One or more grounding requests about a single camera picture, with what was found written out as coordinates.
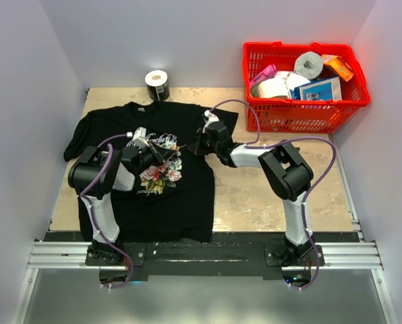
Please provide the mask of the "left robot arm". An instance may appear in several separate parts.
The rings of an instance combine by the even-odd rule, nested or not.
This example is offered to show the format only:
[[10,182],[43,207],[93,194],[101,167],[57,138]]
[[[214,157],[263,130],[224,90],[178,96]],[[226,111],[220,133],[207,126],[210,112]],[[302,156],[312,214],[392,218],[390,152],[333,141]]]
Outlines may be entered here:
[[115,220],[111,192],[132,192],[140,187],[140,175],[152,166],[161,166],[177,156],[178,147],[161,147],[151,141],[141,147],[121,150],[89,146],[78,157],[68,175],[68,184],[76,191],[92,226],[92,244],[88,254],[117,265],[129,259],[119,241],[120,228]]

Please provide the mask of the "pink gold brooch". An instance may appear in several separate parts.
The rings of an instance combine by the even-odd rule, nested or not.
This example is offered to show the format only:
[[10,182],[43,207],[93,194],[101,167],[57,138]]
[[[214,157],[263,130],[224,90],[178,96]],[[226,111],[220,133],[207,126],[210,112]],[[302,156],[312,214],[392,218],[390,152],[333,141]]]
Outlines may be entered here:
[[171,147],[171,150],[172,151],[175,151],[176,153],[178,153],[178,152],[180,152],[183,148],[185,148],[186,147],[186,144],[183,144],[183,145],[181,145],[181,146],[178,146],[178,145],[173,145],[172,147]]

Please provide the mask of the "black floral t-shirt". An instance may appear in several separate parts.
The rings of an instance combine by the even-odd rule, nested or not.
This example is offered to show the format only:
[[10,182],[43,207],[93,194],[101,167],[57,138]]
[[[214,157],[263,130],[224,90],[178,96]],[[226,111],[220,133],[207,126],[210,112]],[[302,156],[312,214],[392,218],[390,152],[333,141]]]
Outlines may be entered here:
[[175,160],[141,173],[137,191],[112,191],[113,212],[123,241],[210,240],[214,173],[204,157],[188,150],[204,125],[206,110],[195,104],[155,101],[143,106],[129,102],[91,111],[79,121],[63,154],[66,161],[78,158],[87,146],[99,146],[106,139],[114,149],[121,150],[131,144],[122,134],[139,127],[146,128],[146,137],[153,143],[161,147],[175,144],[181,149]]

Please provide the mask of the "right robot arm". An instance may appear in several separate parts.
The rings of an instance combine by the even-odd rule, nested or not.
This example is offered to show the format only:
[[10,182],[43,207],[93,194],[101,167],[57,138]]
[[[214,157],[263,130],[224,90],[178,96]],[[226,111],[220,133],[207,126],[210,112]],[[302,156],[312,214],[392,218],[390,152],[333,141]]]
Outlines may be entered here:
[[283,203],[286,231],[280,254],[282,264],[301,265],[309,258],[313,234],[304,199],[314,174],[298,148],[286,142],[273,148],[251,148],[235,142],[222,121],[214,121],[197,131],[188,150],[197,156],[215,154],[227,167],[262,169],[272,191]]

